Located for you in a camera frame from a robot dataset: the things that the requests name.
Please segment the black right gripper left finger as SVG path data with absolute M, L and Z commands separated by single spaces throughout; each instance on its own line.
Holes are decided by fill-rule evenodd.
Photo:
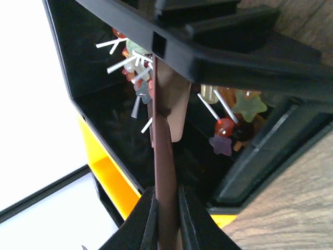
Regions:
M 100 249 L 157 249 L 158 202 L 155 188 L 142 194 L 130 215 Z

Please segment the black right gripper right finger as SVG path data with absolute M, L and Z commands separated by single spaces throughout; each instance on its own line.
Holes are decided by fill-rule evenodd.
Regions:
M 193 190 L 180 186 L 178 198 L 183 249 L 240 249 L 213 221 Z

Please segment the orange candy bin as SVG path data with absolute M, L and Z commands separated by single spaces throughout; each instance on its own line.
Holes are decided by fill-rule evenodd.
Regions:
M 80 119 L 88 165 L 103 189 L 101 200 L 125 220 L 141 194 L 155 183 L 154 155 L 148 133 L 140 129 L 147 114 L 133 119 L 126 112 L 90 111 Z M 237 207 L 213 200 L 217 184 L 232 165 L 232 160 L 216 155 L 195 127 L 186 123 L 182 139 L 173 144 L 179 184 L 194 191 L 219 227 L 233 221 Z

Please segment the brown plastic scoop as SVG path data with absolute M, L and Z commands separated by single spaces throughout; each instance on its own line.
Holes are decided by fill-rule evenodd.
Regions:
M 158 248 L 179 249 L 179 208 L 173 143 L 183 136 L 191 83 L 154 56 L 151 88 Z

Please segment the black candy bin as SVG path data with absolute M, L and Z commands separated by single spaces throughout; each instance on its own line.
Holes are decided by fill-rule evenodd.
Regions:
M 90 111 L 146 113 L 140 132 L 153 149 L 153 57 L 191 83 L 185 124 L 233 162 L 212 198 L 239 213 L 332 131 L 332 67 L 318 50 L 274 31 L 277 8 L 240 8 L 239 1 L 44 6 L 79 120 Z

